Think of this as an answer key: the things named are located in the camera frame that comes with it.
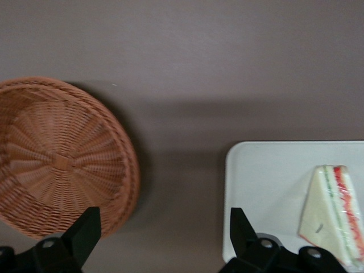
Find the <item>metal screw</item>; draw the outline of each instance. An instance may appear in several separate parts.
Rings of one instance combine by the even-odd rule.
[[[307,252],[308,252],[309,255],[313,256],[314,258],[320,258],[321,257],[321,253],[316,249],[308,249]]]
[[[46,248],[48,248],[48,247],[53,246],[54,244],[55,244],[55,243],[54,243],[54,241],[49,240],[49,241],[45,241],[45,242],[43,243],[42,247],[43,247],[44,249],[46,249]]]
[[[262,244],[262,246],[264,246],[268,249],[271,249],[273,247],[273,244],[269,240],[263,239],[260,243]]]

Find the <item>wicker basket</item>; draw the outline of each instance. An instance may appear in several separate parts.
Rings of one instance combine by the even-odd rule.
[[[0,83],[0,218],[33,238],[62,232],[99,206],[102,236],[139,195],[129,137],[103,104],[43,77]]]

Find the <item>white plate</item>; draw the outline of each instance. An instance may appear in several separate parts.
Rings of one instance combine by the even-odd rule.
[[[257,233],[280,239],[290,251],[309,245],[297,234],[313,169],[318,165],[349,169],[364,211],[364,141],[242,142],[226,159],[225,262],[235,257],[229,236],[230,209],[242,208]]]

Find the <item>woven basket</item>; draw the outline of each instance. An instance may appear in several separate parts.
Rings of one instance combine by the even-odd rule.
[[[103,104],[51,78],[0,83],[1,219],[38,239],[99,206],[105,237],[138,195],[133,146]]]

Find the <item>plastic wrap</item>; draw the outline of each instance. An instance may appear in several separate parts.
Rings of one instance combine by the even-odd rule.
[[[317,166],[299,234],[330,251],[349,272],[364,272],[364,228],[345,166]]]

